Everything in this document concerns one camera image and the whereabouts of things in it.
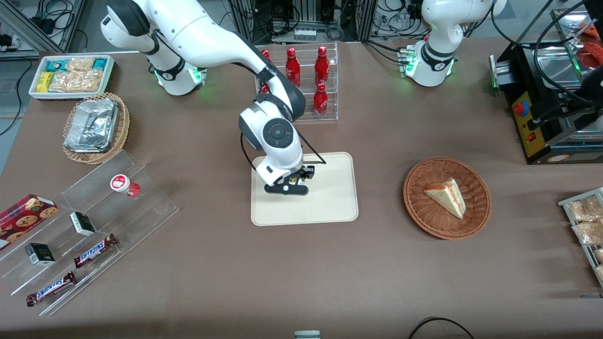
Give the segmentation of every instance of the red and white cup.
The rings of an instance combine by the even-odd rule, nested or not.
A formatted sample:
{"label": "red and white cup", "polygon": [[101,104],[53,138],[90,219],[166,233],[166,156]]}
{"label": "red and white cup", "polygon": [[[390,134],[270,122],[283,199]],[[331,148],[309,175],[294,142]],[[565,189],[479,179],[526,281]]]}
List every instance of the red and white cup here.
{"label": "red and white cup", "polygon": [[135,197],[140,193],[140,185],[123,174],[118,174],[111,179],[111,188],[115,192],[126,193],[129,197]]}

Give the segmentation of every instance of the red switch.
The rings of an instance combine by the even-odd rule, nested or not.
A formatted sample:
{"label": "red switch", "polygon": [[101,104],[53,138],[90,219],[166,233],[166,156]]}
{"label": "red switch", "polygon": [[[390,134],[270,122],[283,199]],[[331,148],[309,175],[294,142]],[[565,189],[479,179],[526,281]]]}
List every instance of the red switch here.
{"label": "red switch", "polygon": [[517,115],[521,115],[525,112],[526,107],[523,103],[517,103],[515,105],[513,105],[513,113],[517,114]]}

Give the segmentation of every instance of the aluminum foil container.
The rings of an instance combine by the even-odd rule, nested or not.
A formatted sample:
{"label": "aluminum foil container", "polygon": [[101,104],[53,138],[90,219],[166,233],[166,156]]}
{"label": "aluminum foil container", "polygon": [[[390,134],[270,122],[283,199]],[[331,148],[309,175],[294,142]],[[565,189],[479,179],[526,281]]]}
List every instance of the aluminum foil container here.
{"label": "aluminum foil container", "polygon": [[111,99],[84,101],[74,112],[63,146],[76,153],[105,153],[111,148],[119,104]]}

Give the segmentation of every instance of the yellow control panel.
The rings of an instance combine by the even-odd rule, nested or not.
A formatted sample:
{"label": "yellow control panel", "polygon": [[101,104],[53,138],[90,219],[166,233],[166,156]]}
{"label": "yellow control panel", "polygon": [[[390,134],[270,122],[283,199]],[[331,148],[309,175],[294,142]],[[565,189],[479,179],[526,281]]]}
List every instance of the yellow control panel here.
{"label": "yellow control panel", "polygon": [[532,102],[527,92],[511,105],[515,123],[522,139],[523,149],[528,157],[533,156],[546,146],[540,127],[534,131],[530,131],[528,128],[528,121],[532,120],[530,107],[532,107]]}

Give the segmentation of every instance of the snack tray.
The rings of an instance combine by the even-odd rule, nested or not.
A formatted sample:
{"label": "snack tray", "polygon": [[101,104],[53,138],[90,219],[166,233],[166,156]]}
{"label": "snack tray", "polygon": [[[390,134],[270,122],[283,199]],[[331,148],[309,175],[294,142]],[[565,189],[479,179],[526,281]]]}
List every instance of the snack tray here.
{"label": "snack tray", "polygon": [[[582,200],[582,199],[588,198],[593,195],[595,195],[597,197],[597,199],[599,200],[599,203],[601,204],[601,206],[603,206],[603,188],[594,189],[592,191],[582,193],[580,195],[576,195],[575,197],[565,199],[565,200],[559,201],[557,203],[559,206],[563,207],[563,210],[565,211],[570,223],[572,223],[572,230],[576,234],[576,237],[578,238],[578,242],[579,242],[579,235],[576,233],[576,225],[578,223],[573,219],[573,216],[570,213],[569,209],[567,208],[567,205],[573,201]],[[603,246],[602,245],[583,245],[583,244],[581,244],[581,246],[582,246],[582,249],[584,250],[584,253],[586,253],[586,258],[589,260],[589,263],[593,269],[593,272],[595,272],[595,267],[601,265],[601,262],[598,261],[597,258],[595,257],[595,250],[598,250]],[[603,288],[603,280],[601,280],[599,275],[596,273],[595,273],[595,276],[597,277],[597,280],[599,281],[599,285]]]}
{"label": "snack tray", "polygon": [[[36,87],[38,81],[40,80],[40,75],[46,69],[48,62],[50,61],[58,61],[58,60],[66,60],[72,57],[78,58],[95,58],[95,59],[107,59],[107,64],[103,69],[103,77],[101,77],[101,84],[98,86],[98,90],[96,92],[70,92],[70,93],[61,93],[61,92],[38,92],[36,91]],[[32,98],[38,100],[74,100],[74,99],[82,99],[91,97],[95,94],[102,94],[107,89],[107,85],[109,84],[109,80],[111,78],[111,73],[113,71],[113,64],[115,61],[111,58],[110,55],[107,54],[74,54],[74,55],[52,55],[43,57],[40,60],[40,65],[36,70],[36,75],[34,76],[34,80],[31,82],[29,94]]]}
{"label": "snack tray", "polygon": [[[36,293],[73,271],[77,283],[46,297],[30,307],[40,316],[52,315],[96,277],[131,251],[149,234],[174,215],[178,208],[156,187],[142,170],[143,165],[126,151],[96,167],[54,199],[59,211],[14,244],[0,252],[0,285],[4,293],[21,299]],[[116,174],[125,174],[140,185],[140,194],[128,197],[109,186]],[[69,215],[79,211],[90,217],[96,229],[93,236],[76,233]],[[94,260],[76,269],[74,258],[113,233],[119,241]],[[30,242],[47,244],[56,262],[48,267],[33,265],[25,252]]]}

